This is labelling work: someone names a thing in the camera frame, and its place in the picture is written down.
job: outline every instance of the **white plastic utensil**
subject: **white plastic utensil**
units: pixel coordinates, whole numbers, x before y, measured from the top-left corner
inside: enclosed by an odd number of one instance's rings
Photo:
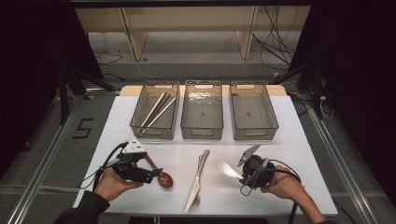
[[[240,174],[238,174],[227,162],[221,161],[219,162],[219,168],[220,170],[227,176],[238,178],[238,179],[243,179]]]

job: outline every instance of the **bin containing utensils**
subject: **bin containing utensils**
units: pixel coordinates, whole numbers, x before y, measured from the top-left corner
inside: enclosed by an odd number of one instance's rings
[[[220,81],[186,81],[180,126],[184,139],[221,139],[224,125]]]
[[[231,82],[230,109],[234,140],[272,140],[278,129],[265,84]]]
[[[172,140],[178,98],[178,81],[146,81],[130,123],[134,136]]]

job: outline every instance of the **white table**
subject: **white table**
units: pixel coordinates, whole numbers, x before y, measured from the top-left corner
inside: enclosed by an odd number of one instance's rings
[[[133,132],[129,123],[137,103],[137,96],[116,97],[108,115],[106,126],[86,176],[91,175],[103,164],[110,151],[119,143],[130,141]],[[308,193],[325,216],[335,216],[337,210],[326,187],[318,165],[308,145],[304,130],[297,117],[289,96],[271,96],[279,129],[272,141],[261,141],[262,146],[255,154],[262,158],[285,162],[293,168],[303,181]],[[177,114],[175,138],[172,141],[140,140],[156,165],[174,178],[171,189],[160,187],[156,179],[142,188],[124,192],[111,202],[107,213],[126,216],[155,217],[268,217],[290,214],[292,201],[279,199],[272,194],[262,194],[259,189],[249,196],[240,193],[241,184],[236,178],[224,175],[218,164],[228,162],[236,171],[236,164],[242,152],[258,143],[236,142],[233,140],[231,115],[228,97],[223,97],[224,130],[220,141],[192,142],[182,139],[180,120],[183,102],[180,100]],[[198,156],[210,149],[201,177],[201,203],[184,213],[194,180]],[[145,160],[139,167],[152,169]],[[74,206],[81,199],[83,190],[78,193]]]

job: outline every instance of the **silver butter knife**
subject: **silver butter knife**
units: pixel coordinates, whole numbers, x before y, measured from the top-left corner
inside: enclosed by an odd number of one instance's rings
[[[209,153],[210,153],[209,149],[206,149],[204,151],[204,155],[202,156],[202,159],[200,160],[200,163],[199,163],[199,166],[198,166],[198,172],[197,172],[197,175],[195,176],[194,184],[192,185],[190,198],[187,201],[186,210],[184,210],[185,213],[190,209],[192,203],[194,202],[195,196],[198,193],[198,190],[200,188],[199,178],[200,178],[200,175],[201,175],[201,172],[202,172],[202,168],[204,167],[204,163],[205,163],[206,158],[209,155]]]

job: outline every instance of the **knife handle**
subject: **knife handle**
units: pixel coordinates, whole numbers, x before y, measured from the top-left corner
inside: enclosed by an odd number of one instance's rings
[[[204,155],[202,155],[202,158],[201,158],[201,160],[200,160],[200,162],[199,162],[199,167],[198,167],[197,176],[199,176],[199,175],[201,174],[202,168],[204,167],[204,163],[205,163],[206,158],[207,158],[207,156],[209,155],[209,153],[210,153],[210,150],[209,150],[209,149],[206,149],[206,150],[204,151]]]

